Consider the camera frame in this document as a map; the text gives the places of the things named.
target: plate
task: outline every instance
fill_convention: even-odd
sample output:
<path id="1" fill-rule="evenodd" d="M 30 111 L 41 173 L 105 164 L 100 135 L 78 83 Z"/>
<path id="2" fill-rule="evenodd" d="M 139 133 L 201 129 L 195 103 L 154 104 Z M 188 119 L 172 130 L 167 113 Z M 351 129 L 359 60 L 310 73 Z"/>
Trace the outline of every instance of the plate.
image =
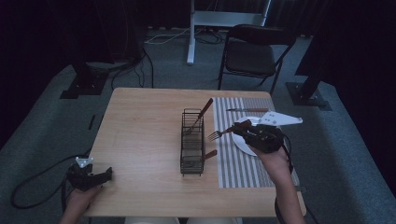
<path id="1" fill-rule="evenodd" d="M 237 120 L 236 122 L 243 122 L 247 119 L 250 119 L 251 124 L 253 126 L 257 125 L 259 123 L 260 118 L 258 117 L 253 117 L 253 116 L 248 116 L 248 117 L 243 117 Z M 243 152 L 247 153 L 250 156 L 257 156 L 256 153 L 254 153 L 248 145 L 245 143 L 245 139 L 242 136 L 239 136 L 238 134 L 231 133 L 233 137 L 233 142 L 236 144 L 239 149 L 241 149 Z"/>

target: wire basket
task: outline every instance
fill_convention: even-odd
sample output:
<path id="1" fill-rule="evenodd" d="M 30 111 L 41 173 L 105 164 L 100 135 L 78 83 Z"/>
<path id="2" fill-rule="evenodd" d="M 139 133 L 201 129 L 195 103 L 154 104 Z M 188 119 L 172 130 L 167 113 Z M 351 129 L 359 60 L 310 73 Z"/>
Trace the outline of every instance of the wire basket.
<path id="1" fill-rule="evenodd" d="M 204 116 L 201 109 L 184 109 L 181 122 L 180 172 L 199 174 L 205 165 Z"/>

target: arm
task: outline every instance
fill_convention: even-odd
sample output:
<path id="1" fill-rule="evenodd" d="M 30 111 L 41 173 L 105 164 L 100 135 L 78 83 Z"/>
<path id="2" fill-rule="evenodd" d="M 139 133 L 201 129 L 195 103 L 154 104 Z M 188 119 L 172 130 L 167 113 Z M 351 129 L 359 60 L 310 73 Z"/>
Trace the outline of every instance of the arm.
<path id="1" fill-rule="evenodd" d="M 286 223 L 305 223 L 289 171 L 288 157 L 283 149 L 272 153 L 263 153 L 251 147 L 264 165 L 265 170 L 276 186 L 276 200 Z"/>
<path id="2" fill-rule="evenodd" d="M 60 224 L 76 224 L 82 217 L 84 212 L 88 209 L 90 204 L 94 201 L 95 196 L 100 192 L 102 186 L 93 187 L 87 191 L 74 189 L 69 196 L 64 215 L 61 218 Z"/>

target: striped placemat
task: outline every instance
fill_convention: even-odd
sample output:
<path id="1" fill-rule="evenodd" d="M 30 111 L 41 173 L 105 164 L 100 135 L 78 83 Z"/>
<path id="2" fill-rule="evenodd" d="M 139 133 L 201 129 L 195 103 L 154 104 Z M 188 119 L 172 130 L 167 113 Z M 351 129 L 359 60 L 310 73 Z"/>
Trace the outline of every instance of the striped placemat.
<path id="1" fill-rule="evenodd" d="M 233 123 L 246 116 L 262 117 L 257 112 L 227 112 L 229 108 L 269 108 L 275 111 L 271 99 L 266 98 L 213 98 L 215 129 L 226 130 Z M 266 173 L 262 162 L 240 150 L 230 134 L 224 134 L 216 140 L 218 149 L 219 186 L 221 188 L 267 188 L 274 183 Z M 300 181 L 293 171 L 293 182 L 299 186 Z"/>

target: table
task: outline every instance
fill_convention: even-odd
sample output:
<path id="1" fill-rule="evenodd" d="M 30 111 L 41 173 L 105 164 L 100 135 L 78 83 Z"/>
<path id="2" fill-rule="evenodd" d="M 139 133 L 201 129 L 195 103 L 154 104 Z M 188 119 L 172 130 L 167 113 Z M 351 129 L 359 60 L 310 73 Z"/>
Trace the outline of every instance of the table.
<path id="1" fill-rule="evenodd" d="M 211 97 L 270 98 L 261 91 L 115 89 L 92 147 L 93 172 L 113 167 L 113 180 L 88 210 L 91 217 L 275 217 L 275 188 L 219 187 L 216 158 L 202 175 L 179 167 L 182 112 Z M 214 132 L 213 109 L 205 133 Z M 206 152 L 215 142 L 205 143 Z M 300 192 L 298 197 L 305 206 Z"/>
<path id="2" fill-rule="evenodd" d="M 191 0 L 190 43 L 187 64 L 194 63 L 195 25 L 233 27 L 237 24 L 255 24 L 264 26 L 271 0 L 265 2 L 262 13 L 199 11 L 195 10 L 195 2 Z"/>

